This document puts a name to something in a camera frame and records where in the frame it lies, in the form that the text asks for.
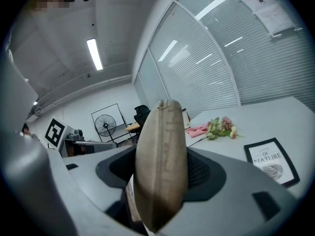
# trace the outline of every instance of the white table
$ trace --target white table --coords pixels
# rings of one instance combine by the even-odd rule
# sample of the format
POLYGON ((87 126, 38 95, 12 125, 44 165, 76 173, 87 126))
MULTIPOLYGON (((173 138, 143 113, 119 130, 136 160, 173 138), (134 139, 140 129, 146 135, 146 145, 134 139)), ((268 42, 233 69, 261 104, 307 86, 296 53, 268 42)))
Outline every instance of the white table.
MULTIPOLYGON (((219 117, 228 116, 244 137, 235 140, 229 137, 214 141, 203 140, 192 148, 200 148, 221 155, 247 161, 244 145, 277 138, 290 157, 300 182, 288 190, 302 198, 308 191, 315 169, 315 114, 294 97, 241 107, 203 111, 191 120, 191 127, 219 117)), ((186 134, 186 145, 190 146, 203 135, 191 138, 186 134)))

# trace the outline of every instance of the ceiling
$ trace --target ceiling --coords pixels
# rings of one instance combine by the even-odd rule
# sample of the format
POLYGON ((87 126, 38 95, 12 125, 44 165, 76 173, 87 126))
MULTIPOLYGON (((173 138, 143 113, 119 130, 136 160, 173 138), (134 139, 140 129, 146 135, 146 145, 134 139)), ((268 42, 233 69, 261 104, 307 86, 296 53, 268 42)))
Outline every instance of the ceiling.
POLYGON ((24 10, 13 25, 10 49, 14 63, 39 99, 55 92, 55 100, 65 91, 129 75, 155 1, 76 0, 69 8, 24 10), (90 38, 96 38, 103 70, 96 71, 86 43, 90 38))

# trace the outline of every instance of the picture frame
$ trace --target picture frame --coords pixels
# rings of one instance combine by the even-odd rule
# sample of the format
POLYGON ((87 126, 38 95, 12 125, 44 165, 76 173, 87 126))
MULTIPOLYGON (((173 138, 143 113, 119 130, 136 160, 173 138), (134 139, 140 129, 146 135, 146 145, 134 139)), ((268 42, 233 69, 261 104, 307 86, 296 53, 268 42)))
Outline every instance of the picture frame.
POLYGON ((247 161, 260 168, 284 187, 300 181, 285 149, 276 138, 244 146, 247 161))

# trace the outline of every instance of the window blind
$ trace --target window blind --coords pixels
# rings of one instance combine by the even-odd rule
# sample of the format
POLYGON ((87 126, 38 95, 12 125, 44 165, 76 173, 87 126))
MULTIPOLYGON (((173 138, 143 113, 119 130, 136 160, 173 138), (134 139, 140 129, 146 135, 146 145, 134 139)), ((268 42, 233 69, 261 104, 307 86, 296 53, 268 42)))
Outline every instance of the window blind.
POLYGON ((151 109, 148 98, 146 96, 146 93, 144 92, 142 83, 140 81, 139 74, 137 75, 134 81, 134 88, 136 89, 141 105, 146 105, 149 109, 151 109))
POLYGON ((157 68, 149 52, 144 55, 139 69, 143 88, 147 94, 150 105, 155 106, 160 100, 168 99, 157 68))
MULTIPOLYGON (((214 0, 178 0, 195 16, 214 0)), ((242 104, 294 96, 315 111, 313 38, 288 0, 276 0, 296 26, 271 38, 239 0, 225 0, 201 18, 231 66, 242 104)))
POLYGON ((157 29, 149 49, 169 97, 190 117, 238 105, 226 63, 193 17, 173 4, 157 29))

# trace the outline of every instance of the table surface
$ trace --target table surface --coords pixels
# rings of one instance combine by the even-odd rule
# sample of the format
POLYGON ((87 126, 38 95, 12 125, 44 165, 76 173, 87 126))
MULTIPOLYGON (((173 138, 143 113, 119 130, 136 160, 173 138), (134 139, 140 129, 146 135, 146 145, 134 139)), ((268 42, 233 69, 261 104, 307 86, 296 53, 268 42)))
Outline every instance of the table surface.
POLYGON ((186 136, 186 145, 221 155, 246 160, 244 145, 277 138, 290 157, 300 181, 288 190, 296 198, 308 191, 315 169, 315 114, 294 97, 262 102, 241 107, 203 111, 191 120, 191 127, 204 124, 210 119, 228 116, 244 137, 229 137, 214 141, 203 140, 192 145, 203 135, 186 136))
POLYGON ((141 126, 137 123, 137 122, 135 122, 135 123, 133 123, 132 125, 130 125, 130 126, 128 126, 127 128, 126 128, 126 130, 127 131, 131 131, 131 130, 133 130, 133 129, 137 129, 137 128, 140 128, 141 126))

